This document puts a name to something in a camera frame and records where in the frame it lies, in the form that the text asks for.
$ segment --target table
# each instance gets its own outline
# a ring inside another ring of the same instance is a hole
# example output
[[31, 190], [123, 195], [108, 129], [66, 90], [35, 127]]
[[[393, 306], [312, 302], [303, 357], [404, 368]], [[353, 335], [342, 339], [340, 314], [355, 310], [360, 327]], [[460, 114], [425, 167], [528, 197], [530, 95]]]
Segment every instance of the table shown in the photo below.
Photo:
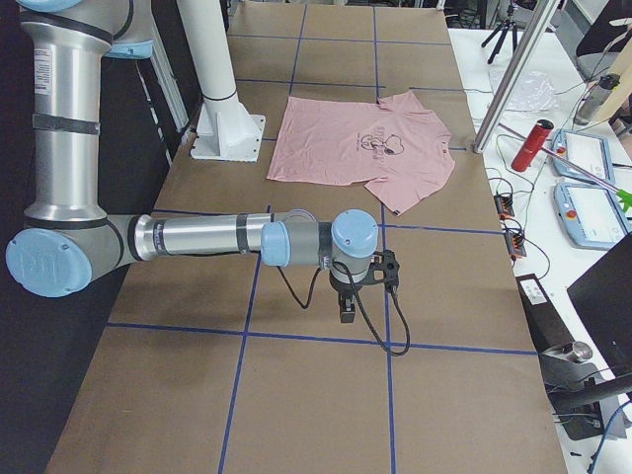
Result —
[[[479, 119], [484, 116], [492, 98], [490, 93], [485, 93], [485, 91], [491, 90], [489, 71], [491, 69], [503, 70], [507, 67], [511, 59], [511, 46], [509, 43], [505, 44], [501, 54], [496, 57], [493, 65], [489, 66], [487, 57], [493, 45], [488, 45], [486, 50], [480, 47], [480, 44], [489, 32], [450, 30], [449, 33], [463, 85], [467, 91], [471, 116], [474, 123], [477, 124], [480, 123]], [[546, 34], [541, 39], [537, 52], [531, 59], [526, 71], [546, 73], [558, 92], [564, 92], [575, 85], [582, 84], [582, 78], [554, 34]], [[549, 119], [553, 121], [556, 127], [566, 122], [566, 127], [570, 128], [572, 119], [567, 120], [570, 110], [583, 95], [584, 91], [585, 88], [581, 86], [558, 95], [559, 107], [552, 111], [534, 114], [507, 112], [502, 121], [506, 121], [512, 128], [524, 135], [529, 133], [538, 119]], [[593, 126], [587, 132], [607, 138], [613, 162], [630, 163], [630, 158], [607, 123]], [[500, 153], [499, 149], [496, 148], [496, 138], [493, 138], [484, 151], [489, 177], [498, 177], [499, 173], [496, 170], [500, 170], [501, 176], [512, 182], [516, 190], [528, 190], [528, 183], [509, 174], [503, 164], [502, 155], [505, 156], [508, 163], [511, 162], [519, 150], [520, 142], [502, 137], [499, 145]], [[529, 239], [540, 245], [551, 258], [551, 270], [548, 276], [541, 281], [542, 285], [573, 336], [577, 340], [587, 342], [594, 347], [568, 297], [566, 288], [596, 262], [604, 252], [581, 250], [574, 248], [570, 244], [553, 206], [552, 190], [556, 183], [562, 181], [561, 178], [555, 176], [552, 167], [545, 163], [545, 158], [541, 153], [537, 155], [531, 167], [523, 175], [530, 181], [533, 181], [540, 168], [542, 173], [537, 180], [529, 209], [527, 210], [527, 196], [515, 199], [514, 210], [516, 211], [516, 219], [524, 223], [528, 214], [527, 235]], [[617, 185], [626, 190], [632, 189], [631, 175], [628, 171], [615, 170]], [[496, 184], [496, 182], [491, 182], [493, 190], [496, 188]], [[530, 273], [542, 275], [546, 269], [544, 258], [529, 244], [527, 244], [526, 250], [528, 257], [515, 263], [515, 274], [517, 276]], [[599, 353], [595, 355], [593, 362], [597, 368], [607, 367]], [[558, 434], [564, 447], [569, 473], [579, 474], [586, 472], [589, 457], [594, 453], [598, 439], [592, 438], [581, 442], [573, 442], [568, 439], [562, 428], [558, 429]], [[571, 456], [571, 451], [581, 453], [582, 456]], [[630, 438], [607, 444], [599, 460], [596, 472], [611, 472], [614, 474], [630, 470], [632, 470], [632, 441], [630, 441]]]
[[[563, 472], [442, 12], [245, 3], [230, 32], [240, 99], [268, 118], [259, 161], [185, 146], [154, 213], [370, 212], [402, 263], [411, 351], [340, 324], [323, 277], [301, 311], [255, 255], [137, 265], [48, 472]], [[362, 186], [266, 181], [289, 94], [372, 103], [408, 88], [453, 134], [439, 193], [397, 217]], [[287, 270], [297, 288], [312, 273]], [[401, 344], [383, 291], [362, 297]]]

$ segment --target red bottle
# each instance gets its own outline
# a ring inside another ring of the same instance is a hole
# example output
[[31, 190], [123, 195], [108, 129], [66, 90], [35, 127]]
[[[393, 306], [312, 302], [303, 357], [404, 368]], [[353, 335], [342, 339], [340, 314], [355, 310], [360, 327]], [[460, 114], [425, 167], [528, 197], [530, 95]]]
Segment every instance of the red bottle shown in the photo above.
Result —
[[518, 151], [515, 158], [513, 158], [512, 168], [514, 170], [523, 172], [528, 168], [537, 152], [540, 151], [540, 148], [553, 127], [553, 122], [544, 118], [537, 121], [531, 133], [522, 144], [520, 151]]

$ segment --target label sticker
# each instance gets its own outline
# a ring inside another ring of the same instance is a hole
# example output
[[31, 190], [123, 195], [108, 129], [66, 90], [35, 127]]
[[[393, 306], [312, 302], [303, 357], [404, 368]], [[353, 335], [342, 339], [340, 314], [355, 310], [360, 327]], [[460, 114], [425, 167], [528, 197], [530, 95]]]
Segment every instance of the label sticker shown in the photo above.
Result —
[[36, 94], [49, 96], [52, 94], [52, 51], [36, 48], [34, 53]]
[[523, 279], [520, 282], [526, 297], [529, 298], [531, 304], [542, 304], [546, 303], [546, 296], [537, 285], [537, 282], [534, 279]]

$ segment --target light blue joint cap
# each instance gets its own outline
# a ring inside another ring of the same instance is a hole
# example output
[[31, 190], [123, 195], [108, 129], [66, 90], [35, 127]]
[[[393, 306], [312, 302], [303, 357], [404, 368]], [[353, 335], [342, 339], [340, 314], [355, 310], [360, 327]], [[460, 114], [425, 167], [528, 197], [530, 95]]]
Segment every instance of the light blue joint cap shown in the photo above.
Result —
[[347, 210], [332, 223], [334, 243], [345, 254], [356, 259], [373, 255], [377, 248], [377, 235], [375, 219], [363, 210]]
[[291, 249], [283, 222], [271, 222], [261, 229], [261, 258], [271, 267], [287, 267]]
[[83, 0], [17, 0], [20, 5], [36, 12], [54, 13], [74, 7]]
[[6, 259], [15, 281], [39, 296], [66, 296], [92, 279], [92, 266], [83, 250], [54, 230], [23, 230], [9, 242]]
[[107, 57], [118, 59], [147, 59], [151, 57], [154, 50], [154, 40], [143, 42], [129, 42], [126, 44], [114, 44], [112, 49], [106, 53]]

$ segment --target green object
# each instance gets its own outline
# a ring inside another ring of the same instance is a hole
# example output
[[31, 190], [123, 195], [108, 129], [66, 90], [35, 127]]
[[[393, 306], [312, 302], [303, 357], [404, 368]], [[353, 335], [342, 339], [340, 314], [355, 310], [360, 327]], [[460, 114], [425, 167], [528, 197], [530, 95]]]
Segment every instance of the green object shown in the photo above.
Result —
[[621, 199], [620, 202], [623, 204], [623, 212], [627, 212], [628, 209], [632, 207], [632, 194], [624, 190], [619, 190], [616, 192], [616, 195]]

